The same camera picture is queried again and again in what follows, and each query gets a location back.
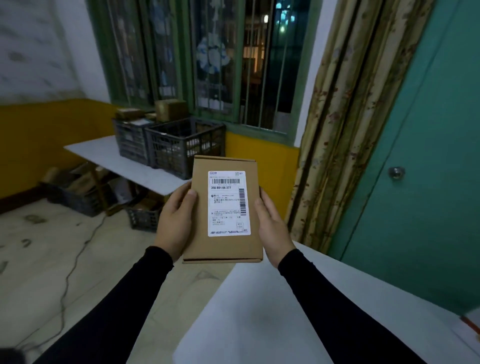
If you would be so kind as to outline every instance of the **white tabletop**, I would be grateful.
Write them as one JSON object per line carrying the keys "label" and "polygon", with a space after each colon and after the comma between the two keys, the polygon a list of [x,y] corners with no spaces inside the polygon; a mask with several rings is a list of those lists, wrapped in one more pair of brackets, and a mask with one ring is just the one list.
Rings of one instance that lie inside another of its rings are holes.
{"label": "white tabletop", "polygon": [[[297,247],[340,291],[427,363],[480,363],[451,330],[458,320],[455,314],[306,246]],[[177,364],[332,362],[266,256],[261,263],[235,265],[173,359]]]}
{"label": "white tabletop", "polygon": [[122,157],[113,135],[72,144],[65,149],[158,194],[170,194],[185,183],[164,170],[155,170]]}

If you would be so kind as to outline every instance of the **curtain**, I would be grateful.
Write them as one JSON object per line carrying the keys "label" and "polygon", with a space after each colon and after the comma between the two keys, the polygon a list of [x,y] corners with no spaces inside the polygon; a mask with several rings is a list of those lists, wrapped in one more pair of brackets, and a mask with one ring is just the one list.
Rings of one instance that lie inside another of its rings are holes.
{"label": "curtain", "polygon": [[326,254],[434,0],[339,0],[287,211],[293,240]]}

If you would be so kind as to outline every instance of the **floor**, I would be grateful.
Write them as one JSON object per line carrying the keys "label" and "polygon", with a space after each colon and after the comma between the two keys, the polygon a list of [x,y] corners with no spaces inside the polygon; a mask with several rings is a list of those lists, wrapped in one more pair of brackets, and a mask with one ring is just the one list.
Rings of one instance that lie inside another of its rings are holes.
{"label": "floor", "polygon": [[[0,215],[0,347],[30,349],[29,363],[40,355],[35,345],[60,329],[65,277],[103,217],[89,218],[46,200]],[[154,237],[130,229],[124,211],[106,218],[70,277],[63,332],[100,302]],[[234,266],[175,265],[128,363],[171,363],[178,342]]]}

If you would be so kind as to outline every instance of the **black sleeve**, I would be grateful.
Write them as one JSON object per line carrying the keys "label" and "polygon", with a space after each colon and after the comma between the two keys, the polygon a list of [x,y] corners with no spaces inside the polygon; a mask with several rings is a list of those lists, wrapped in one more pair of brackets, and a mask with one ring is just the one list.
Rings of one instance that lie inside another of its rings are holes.
{"label": "black sleeve", "polygon": [[278,270],[335,364],[425,363],[335,288],[300,250],[289,252]]}
{"label": "black sleeve", "polygon": [[148,247],[110,293],[35,364],[125,363],[172,268],[168,253]]}

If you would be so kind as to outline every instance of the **barcode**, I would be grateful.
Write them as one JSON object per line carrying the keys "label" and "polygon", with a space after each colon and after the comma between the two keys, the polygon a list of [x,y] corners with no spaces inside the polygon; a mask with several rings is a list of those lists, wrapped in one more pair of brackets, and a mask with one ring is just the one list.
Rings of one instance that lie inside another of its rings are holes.
{"label": "barcode", "polygon": [[247,205],[245,204],[245,189],[239,188],[240,197],[240,215],[247,216]]}
{"label": "barcode", "polygon": [[225,183],[240,183],[240,178],[213,178],[212,183],[225,184]]}

